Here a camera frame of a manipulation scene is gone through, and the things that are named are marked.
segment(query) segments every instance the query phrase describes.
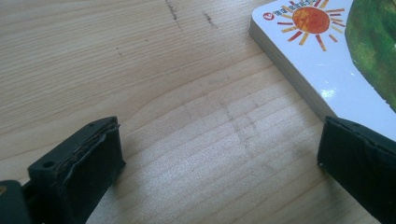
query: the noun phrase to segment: black object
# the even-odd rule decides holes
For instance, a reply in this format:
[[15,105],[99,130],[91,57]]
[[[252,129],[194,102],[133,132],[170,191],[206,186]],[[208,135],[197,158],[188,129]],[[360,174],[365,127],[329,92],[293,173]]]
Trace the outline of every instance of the black object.
[[0,182],[0,223],[85,223],[125,162],[116,117],[74,133],[29,168],[21,187]]
[[327,117],[318,164],[373,217],[396,223],[394,141],[358,123]]

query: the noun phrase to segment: light wooden surface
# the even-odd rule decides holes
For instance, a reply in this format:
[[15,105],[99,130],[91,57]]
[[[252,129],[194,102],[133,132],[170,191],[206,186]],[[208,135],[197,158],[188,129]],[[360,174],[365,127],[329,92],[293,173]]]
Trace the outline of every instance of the light wooden surface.
[[89,223],[376,223],[248,35],[265,2],[0,0],[0,179],[115,115],[127,166]]

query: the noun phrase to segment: cartoon sun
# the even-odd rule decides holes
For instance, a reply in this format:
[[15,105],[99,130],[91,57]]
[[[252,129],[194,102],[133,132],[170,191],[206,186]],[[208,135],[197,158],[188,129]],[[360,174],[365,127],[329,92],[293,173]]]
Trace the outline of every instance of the cartoon sun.
[[[329,0],[324,0],[322,3],[320,2],[321,0],[302,0],[301,4],[290,2],[290,7],[282,7],[287,11],[287,13],[282,14],[282,17],[292,20],[287,22],[279,21],[277,23],[279,25],[292,25],[291,27],[282,30],[282,32],[287,33],[298,30],[290,39],[288,39],[289,42],[295,40],[300,35],[303,35],[303,38],[299,43],[299,45],[303,45],[308,36],[312,34],[315,35],[315,38],[319,42],[322,50],[326,51],[326,47],[324,46],[320,35],[327,32],[329,28],[332,28],[340,34],[343,33],[343,31],[337,28],[337,26],[345,27],[345,25],[342,23],[343,20],[337,19],[337,17],[340,17],[341,12],[345,10],[343,8],[323,10]],[[332,34],[329,34],[329,38],[333,42],[338,42]]]

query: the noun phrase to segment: red logo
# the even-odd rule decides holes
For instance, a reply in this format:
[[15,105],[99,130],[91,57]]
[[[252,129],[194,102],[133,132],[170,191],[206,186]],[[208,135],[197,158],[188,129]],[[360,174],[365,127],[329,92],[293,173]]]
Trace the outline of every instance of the red logo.
[[271,21],[274,19],[274,14],[272,14],[271,12],[266,12],[264,13],[264,15],[262,15],[266,20]]

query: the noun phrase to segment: wood grain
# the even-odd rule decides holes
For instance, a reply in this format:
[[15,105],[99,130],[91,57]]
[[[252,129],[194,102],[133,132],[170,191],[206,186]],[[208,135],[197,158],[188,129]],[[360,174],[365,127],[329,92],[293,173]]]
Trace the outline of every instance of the wood grain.
[[89,223],[376,223],[249,37],[265,2],[0,0],[0,179],[114,115],[127,166]]

